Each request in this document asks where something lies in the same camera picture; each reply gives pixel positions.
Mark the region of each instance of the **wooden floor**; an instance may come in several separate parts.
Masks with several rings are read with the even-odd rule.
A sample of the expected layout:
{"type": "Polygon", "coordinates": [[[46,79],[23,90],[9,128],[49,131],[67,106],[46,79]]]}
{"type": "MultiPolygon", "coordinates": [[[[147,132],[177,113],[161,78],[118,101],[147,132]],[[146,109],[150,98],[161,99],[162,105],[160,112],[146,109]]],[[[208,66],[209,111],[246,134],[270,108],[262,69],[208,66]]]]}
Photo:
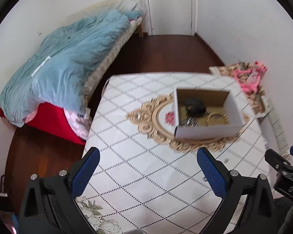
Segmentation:
{"type": "MultiPolygon", "coordinates": [[[[89,103],[91,116],[97,109],[106,80],[115,74],[141,72],[201,72],[223,63],[198,36],[163,35],[139,39],[134,34],[121,49],[100,81],[89,103]]],[[[31,174],[56,175],[81,158],[83,146],[23,126],[14,134],[5,169],[5,187],[16,213],[31,174]]]]}

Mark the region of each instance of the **power strip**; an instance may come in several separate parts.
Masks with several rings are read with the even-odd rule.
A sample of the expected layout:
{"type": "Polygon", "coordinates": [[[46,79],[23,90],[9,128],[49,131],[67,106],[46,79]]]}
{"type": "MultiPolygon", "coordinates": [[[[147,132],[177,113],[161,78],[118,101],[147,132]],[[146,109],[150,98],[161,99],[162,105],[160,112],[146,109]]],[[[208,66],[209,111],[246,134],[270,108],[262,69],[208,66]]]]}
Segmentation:
{"type": "Polygon", "coordinates": [[[270,98],[267,100],[267,107],[270,110],[267,116],[275,132],[275,136],[277,138],[277,142],[279,146],[280,155],[287,158],[288,156],[290,156],[290,152],[289,152],[290,146],[288,144],[285,131],[281,125],[279,114],[270,98]]]}

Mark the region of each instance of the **white wall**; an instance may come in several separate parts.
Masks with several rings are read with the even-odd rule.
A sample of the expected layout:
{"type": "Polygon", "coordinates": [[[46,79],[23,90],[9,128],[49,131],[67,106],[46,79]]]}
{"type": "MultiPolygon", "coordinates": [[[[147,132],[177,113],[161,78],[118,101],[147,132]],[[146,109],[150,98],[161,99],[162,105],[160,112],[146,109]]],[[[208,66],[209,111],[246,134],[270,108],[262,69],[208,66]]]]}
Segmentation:
{"type": "MultiPolygon", "coordinates": [[[[66,16],[99,1],[102,0],[20,0],[0,24],[0,93],[43,39],[63,25],[66,16]]],[[[0,118],[0,176],[5,171],[13,134],[14,130],[0,118]]]]}
{"type": "Polygon", "coordinates": [[[225,64],[262,61],[266,94],[293,145],[293,21],[276,0],[198,0],[197,33],[225,64]]]}

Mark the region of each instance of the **table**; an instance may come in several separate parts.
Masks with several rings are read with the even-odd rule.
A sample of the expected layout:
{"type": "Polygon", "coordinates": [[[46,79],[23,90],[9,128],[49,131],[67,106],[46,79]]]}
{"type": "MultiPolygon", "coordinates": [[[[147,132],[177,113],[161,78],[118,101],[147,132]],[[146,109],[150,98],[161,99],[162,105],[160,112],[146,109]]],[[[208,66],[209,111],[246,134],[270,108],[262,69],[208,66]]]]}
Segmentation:
{"type": "MultiPolygon", "coordinates": [[[[174,147],[156,129],[138,125],[127,115],[175,87],[230,90],[249,121],[236,141],[210,150],[229,169],[243,176],[268,175],[265,139],[255,114],[238,84],[229,77],[198,73],[145,73],[112,76],[91,125],[85,151],[100,150],[100,163],[83,195],[77,199],[83,214],[99,234],[121,234],[141,228],[146,234],[197,234],[221,199],[211,190],[196,161],[194,148],[174,147]]],[[[163,122],[169,104],[159,112],[163,122]]],[[[243,207],[228,225],[232,230],[243,207]]]]}

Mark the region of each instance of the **cardboard box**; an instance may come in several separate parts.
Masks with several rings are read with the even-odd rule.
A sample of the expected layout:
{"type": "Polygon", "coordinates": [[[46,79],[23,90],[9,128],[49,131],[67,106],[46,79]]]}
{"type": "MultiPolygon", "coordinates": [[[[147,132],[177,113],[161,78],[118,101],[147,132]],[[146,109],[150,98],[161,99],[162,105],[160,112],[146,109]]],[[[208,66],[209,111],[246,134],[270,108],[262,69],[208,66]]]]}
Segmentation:
{"type": "Polygon", "coordinates": [[[235,103],[232,93],[229,91],[217,90],[195,90],[195,89],[181,89],[174,90],[175,111],[175,138],[176,139],[211,139],[224,138],[234,136],[243,127],[243,118],[241,112],[235,103]],[[210,125],[207,126],[206,118],[196,118],[200,123],[197,127],[182,127],[180,122],[189,118],[185,107],[185,100],[190,98],[201,99],[207,111],[221,113],[224,112],[229,119],[229,124],[225,123],[222,118],[210,119],[210,125]]]}

